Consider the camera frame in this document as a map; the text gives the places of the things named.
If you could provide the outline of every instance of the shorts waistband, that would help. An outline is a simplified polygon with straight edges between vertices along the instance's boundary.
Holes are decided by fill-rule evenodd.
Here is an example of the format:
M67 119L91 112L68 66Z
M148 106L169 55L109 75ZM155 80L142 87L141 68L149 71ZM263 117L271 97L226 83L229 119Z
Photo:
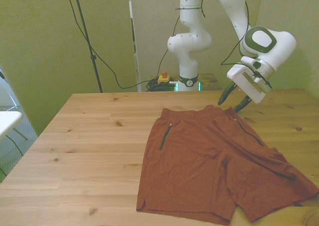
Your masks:
M233 108L222 110L219 107L213 105L207 105L204 109L195 111L174 111L164 108L161 113L163 118L175 118L175 119L198 119L198 118L214 118L217 115L230 115L233 118L237 118L237 113Z

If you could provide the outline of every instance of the light stand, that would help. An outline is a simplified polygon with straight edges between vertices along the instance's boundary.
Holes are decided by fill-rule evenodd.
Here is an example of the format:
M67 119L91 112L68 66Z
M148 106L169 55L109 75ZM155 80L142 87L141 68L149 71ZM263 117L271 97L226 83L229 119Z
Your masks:
M84 32L85 32L85 38L86 38L86 41L88 42L88 45L89 45L89 49L90 49L90 53L91 53L91 60L92 60L92 62L93 62L96 79L97 79L98 84L99 84L100 92L103 93L102 86L101 86L101 82L100 82L100 77L99 77L99 73L98 73L98 69L97 69L96 63L95 63L96 56L93 54L93 51L92 51L92 46L91 46L91 44L90 44L89 35L88 35L87 30L86 30L86 26L85 26L85 22L84 22L84 18L83 18L83 14L82 14L82 10L81 10L81 6L80 6L79 0L76 0L76 3L77 3L78 8L79 8L79 12L80 12L80 16L81 16L81 20L82 20Z

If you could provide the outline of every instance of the wood grain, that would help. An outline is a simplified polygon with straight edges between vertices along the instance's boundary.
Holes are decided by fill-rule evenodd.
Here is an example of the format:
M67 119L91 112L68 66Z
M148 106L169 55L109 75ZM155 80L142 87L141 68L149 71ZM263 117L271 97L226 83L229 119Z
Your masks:
M208 226L135 210L145 145L163 108L217 106L222 91L75 94L0 185L1 226ZM235 91L221 108L243 98ZM273 90L239 112L269 147L319 186L319 102ZM301 226L319 199L256 226ZM232 226L251 225L237 207Z

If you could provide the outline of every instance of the rust-colored shorts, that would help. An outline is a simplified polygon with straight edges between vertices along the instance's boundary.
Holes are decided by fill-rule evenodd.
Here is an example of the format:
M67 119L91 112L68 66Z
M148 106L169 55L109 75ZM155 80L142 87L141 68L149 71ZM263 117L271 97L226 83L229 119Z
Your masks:
M147 142L137 210L228 225L236 205L253 222L318 193L232 108L163 109Z

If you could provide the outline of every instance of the wall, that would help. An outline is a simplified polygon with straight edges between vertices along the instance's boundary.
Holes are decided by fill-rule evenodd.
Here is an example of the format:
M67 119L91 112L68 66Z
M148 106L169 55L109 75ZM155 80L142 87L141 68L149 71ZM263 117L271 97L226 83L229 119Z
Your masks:
M262 0L257 24L290 32L297 40L292 56L270 82L275 88L303 88L319 99L319 0Z
M255 25L261 0L247 0L250 24ZM156 76L159 63L167 50L167 40L172 35L179 16L179 0L132 0L136 47L139 59L141 80ZM237 35L218 0L205 0L203 3L206 18L205 29L211 34L210 49L192 54L198 61L199 73L214 73L222 87L229 84L226 77L231 66L220 66L238 42ZM175 33L189 32L180 22ZM235 51L228 63L238 62L241 56ZM161 70L169 74L179 74L178 60L170 52L164 58Z
M80 3L93 48L120 84L136 84L129 1ZM99 92L68 0L0 0L0 19L0 65L37 134L73 93ZM121 90L112 72L98 60L97 65L104 92L137 90Z

